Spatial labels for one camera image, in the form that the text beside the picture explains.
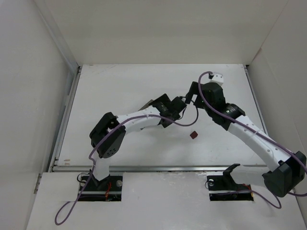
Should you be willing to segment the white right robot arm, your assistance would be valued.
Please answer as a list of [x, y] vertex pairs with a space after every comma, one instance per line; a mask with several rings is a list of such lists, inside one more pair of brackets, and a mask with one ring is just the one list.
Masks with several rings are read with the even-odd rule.
[[194, 95], [197, 108], [204, 109], [213, 122], [243, 141], [265, 162], [268, 172], [262, 175], [262, 182], [270, 192], [284, 197], [304, 179], [306, 156], [300, 151], [292, 153], [264, 134], [240, 107], [225, 101], [218, 83], [194, 81], [185, 102], [189, 104]]

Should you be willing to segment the smoky transparent plastic bin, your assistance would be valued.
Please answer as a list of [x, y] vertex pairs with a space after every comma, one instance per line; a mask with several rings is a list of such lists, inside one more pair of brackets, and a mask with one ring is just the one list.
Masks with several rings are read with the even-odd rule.
[[145, 110], [146, 108], [148, 108], [149, 106], [151, 106], [154, 103], [153, 99], [150, 99], [143, 107], [141, 107], [140, 110]]

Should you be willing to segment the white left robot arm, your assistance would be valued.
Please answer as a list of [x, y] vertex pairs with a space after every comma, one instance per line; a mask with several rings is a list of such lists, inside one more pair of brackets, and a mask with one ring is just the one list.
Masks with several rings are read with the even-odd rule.
[[163, 94], [149, 101], [137, 112], [118, 116], [113, 115], [112, 112], [104, 114], [89, 135], [93, 147], [89, 155], [89, 159], [93, 162], [89, 182], [97, 190], [102, 190], [106, 186], [110, 165], [107, 158], [119, 151], [128, 133], [153, 126], [166, 128], [180, 119], [180, 113], [186, 107], [182, 96], [170, 100], [167, 94]]

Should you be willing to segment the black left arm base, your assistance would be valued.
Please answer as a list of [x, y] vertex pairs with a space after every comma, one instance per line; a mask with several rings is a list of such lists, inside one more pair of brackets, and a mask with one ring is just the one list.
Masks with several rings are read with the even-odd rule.
[[109, 175], [100, 182], [91, 179], [78, 201], [120, 202], [122, 199], [122, 175]]

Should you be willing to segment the dark red wood block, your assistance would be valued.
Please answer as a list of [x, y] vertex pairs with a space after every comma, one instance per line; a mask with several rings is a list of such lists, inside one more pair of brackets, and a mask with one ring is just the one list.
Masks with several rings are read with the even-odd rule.
[[198, 133], [197, 133], [196, 131], [193, 131], [193, 132], [190, 134], [190, 137], [191, 137], [192, 139], [197, 138], [197, 136], [198, 136]]

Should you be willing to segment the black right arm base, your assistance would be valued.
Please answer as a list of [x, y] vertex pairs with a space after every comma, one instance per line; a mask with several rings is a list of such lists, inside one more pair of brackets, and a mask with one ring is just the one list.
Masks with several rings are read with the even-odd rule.
[[254, 201], [249, 184], [238, 184], [231, 173], [240, 164], [233, 164], [222, 172], [207, 174], [205, 186], [209, 190], [210, 201]]

